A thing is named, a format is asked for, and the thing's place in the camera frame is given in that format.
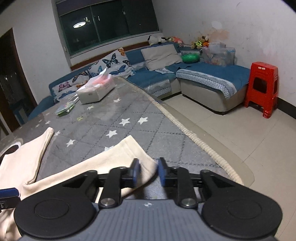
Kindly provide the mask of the dark window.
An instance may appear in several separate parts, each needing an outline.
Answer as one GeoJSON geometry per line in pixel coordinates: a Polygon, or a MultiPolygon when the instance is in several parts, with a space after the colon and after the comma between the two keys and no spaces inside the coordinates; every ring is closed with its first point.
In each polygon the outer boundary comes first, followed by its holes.
{"type": "Polygon", "coordinates": [[[70,55],[159,30],[152,1],[56,1],[56,8],[70,55]]]}

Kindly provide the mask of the butterfly pillow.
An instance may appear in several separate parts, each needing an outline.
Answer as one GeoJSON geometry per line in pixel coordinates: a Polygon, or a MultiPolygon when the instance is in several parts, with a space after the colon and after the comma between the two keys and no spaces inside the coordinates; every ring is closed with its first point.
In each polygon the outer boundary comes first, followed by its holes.
{"type": "Polygon", "coordinates": [[[105,74],[111,74],[123,78],[135,75],[135,70],[123,48],[111,52],[88,68],[91,77],[99,75],[104,70],[106,70],[105,74]]]}
{"type": "Polygon", "coordinates": [[[67,77],[66,80],[54,84],[51,87],[54,103],[59,103],[61,99],[76,93],[76,91],[85,85],[90,79],[87,70],[77,73],[73,77],[67,77]]]}

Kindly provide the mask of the grey star tablecloth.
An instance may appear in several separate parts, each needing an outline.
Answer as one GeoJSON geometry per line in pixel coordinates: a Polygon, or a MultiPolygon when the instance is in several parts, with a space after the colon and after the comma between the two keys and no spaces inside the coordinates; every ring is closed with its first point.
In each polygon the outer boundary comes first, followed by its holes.
{"type": "MultiPolygon", "coordinates": [[[[182,125],[159,101],[121,78],[100,102],[85,105],[78,102],[69,114],[60,117],[55,115],[57,108],[55,105],[43,111],[19,129],[28,132],[53,128],[57,135],[70,138],[69,145],[77,138],[100,147],[118,144],[132,136],[156,164],[162,157],[170,166],[184,167],[192,173],[208,169],[242,183],[224,158],[182,125]]],[[[152,185],[144,190],[144,196],[165,197],[158,189],[156,173],[150,181],[152,185]]]]}

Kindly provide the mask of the white tissue box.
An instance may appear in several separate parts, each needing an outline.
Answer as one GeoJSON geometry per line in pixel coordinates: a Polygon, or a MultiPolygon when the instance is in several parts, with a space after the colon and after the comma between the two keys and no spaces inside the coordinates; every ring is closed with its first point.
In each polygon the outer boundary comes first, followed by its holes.
{"type": "Polygon", "coordinates": [[[98,102],[115,88],[113,76],[106,72],[107,68],[76,91],[82,104],[98,102]]]}

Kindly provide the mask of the red plastic stool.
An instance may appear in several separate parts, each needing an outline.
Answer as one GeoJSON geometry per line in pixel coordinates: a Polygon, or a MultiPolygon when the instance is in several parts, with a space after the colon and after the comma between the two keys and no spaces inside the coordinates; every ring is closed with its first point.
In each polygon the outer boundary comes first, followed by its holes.
{"type": "Polygon", "coordinates": [[[276,66],[264,62],[253,62],[244,106],[247,108],[250,103],[256,104],[263,109],[263,117],[270,118],[273,110],[276,109],[278,86],[279,75],[276,66]]]}

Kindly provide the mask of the grey cushion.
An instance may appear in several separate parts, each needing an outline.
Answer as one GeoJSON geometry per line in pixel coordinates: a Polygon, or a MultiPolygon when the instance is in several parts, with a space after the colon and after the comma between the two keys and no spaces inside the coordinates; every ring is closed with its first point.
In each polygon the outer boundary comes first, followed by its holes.
{"type": "Polygon", "coordinates": [[[149,71],[155,71],[182,62],[182,58],[173,44],[144,48],[141,49],[141,53],[149,71]]]}

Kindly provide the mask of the cream garment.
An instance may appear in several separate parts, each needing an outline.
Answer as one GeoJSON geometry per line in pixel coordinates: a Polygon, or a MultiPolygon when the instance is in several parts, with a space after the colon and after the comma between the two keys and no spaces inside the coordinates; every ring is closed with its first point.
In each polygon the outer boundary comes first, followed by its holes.
{"type": "Polygon", "coordinates": [[[112,168],[129,167],[135,158],[142,169],[138,187],[156,173],[156,161],[132,136],[106,147],[85,144],[77,138],[69,145],[69,140],[53,128],[28,132],[21,128],[5,137],[1,140],[2,154],[13,144],[21,145],[1,162],[1,189],[16,188],[24,199],[88,170],[104,174],[112,168]]]}

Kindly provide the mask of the black white plush toy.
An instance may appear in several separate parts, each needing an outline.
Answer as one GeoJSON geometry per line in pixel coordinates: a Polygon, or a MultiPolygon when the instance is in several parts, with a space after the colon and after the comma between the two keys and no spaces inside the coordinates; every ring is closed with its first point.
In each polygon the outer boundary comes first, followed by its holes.
{"type": "Polygon", "coordinates": [[[147,41],[149,42],[149,45],[160,45],[163,43],[163,39],[161,37],[156,37],[156,36],[152,36],[150,35],[147,39],[147,41]]]}

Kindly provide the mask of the left butterfly pillow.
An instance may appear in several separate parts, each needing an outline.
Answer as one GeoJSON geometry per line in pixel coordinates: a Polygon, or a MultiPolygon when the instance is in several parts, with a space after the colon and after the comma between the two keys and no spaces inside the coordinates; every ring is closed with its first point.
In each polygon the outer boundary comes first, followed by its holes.
{"type": "Polygon", "coordinates": [[[54,103],[59,103],[61,99],[76,93],[76,91],[85,85],[90,79],[87,70],[77,73],[73,77],[67,77],[66,80],[54,84],[51,87],[54,103]]]}

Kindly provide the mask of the blue sectional sofa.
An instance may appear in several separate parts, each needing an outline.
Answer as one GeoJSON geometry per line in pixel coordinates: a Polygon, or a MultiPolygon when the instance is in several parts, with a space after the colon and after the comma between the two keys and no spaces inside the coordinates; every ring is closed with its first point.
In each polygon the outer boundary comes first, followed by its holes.
{"type": "MultiPolygon", "coordinates": [[[[218,114],[226,114],[240,105],[245,98],[250,69],[239,66],[219,66],[208,63],[175,63],[162,69],[149,71],[145,65],[142,48],[125,51],[135,75],[125,78],[160,99],[181,93],[205,108],[218,114]]],[[[87,70],[85,66],[49,84],[50,95],[45,97],[29,115],[32,120],[54,104],[54,84],[87,70]]]]}

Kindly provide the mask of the yellow orange plush toy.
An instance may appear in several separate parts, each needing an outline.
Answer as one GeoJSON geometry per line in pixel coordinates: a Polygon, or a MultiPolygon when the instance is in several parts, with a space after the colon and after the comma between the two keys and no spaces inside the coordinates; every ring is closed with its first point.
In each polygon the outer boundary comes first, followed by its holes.
{"type": "Polygon", "coordinates": [[[198,37],[195,42],[191,42],[191,49],[200,50],[203,47],[209,47],[209,37],[208,36],[198,37]]]}

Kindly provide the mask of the right butterfly pillow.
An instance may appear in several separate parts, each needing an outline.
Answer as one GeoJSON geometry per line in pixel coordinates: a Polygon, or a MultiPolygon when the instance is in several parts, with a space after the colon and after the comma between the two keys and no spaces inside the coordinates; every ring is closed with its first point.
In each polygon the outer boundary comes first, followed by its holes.
{"type": "Polygon", "coordinates": [[[88,68],[91,77],[99,75],[104,70],[106,70],[105,74],[111,74],[123,78],[135,75],[135,70],[123,48],[111,52],[88,68]]]}

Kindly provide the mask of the green bowl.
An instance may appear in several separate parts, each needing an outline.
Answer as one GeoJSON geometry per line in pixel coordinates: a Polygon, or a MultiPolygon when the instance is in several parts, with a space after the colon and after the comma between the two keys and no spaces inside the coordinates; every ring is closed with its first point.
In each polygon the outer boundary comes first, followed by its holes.
{"type": "Polygon", "coordinates": [[[191,64],[191,63],[198,62],[200,60],[200,55],[199,54],[185,54],[185,55],[182,55],[181,58],[184,63],[191,64]]]}

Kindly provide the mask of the dark wooden door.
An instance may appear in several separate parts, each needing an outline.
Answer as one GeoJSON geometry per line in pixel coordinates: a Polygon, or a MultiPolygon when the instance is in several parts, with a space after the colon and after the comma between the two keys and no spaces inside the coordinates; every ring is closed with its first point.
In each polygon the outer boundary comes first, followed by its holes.
{"type": "Polygon", "coordinates": [[[13,29],[1,36],[1,116],[13,132],[37,106],[16,49],[13,29]]]}

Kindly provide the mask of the clear plastic storage bin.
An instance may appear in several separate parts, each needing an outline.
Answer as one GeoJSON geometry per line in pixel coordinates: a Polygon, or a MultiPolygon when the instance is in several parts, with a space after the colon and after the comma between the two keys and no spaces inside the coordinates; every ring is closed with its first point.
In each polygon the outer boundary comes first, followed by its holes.
{"type": "Polygon", "coordinates": [[[209,43],[201,51],[201,61],[204,63],[230,66],[235,63],[235,48],[227,47],[224,43],[209,43]]]}

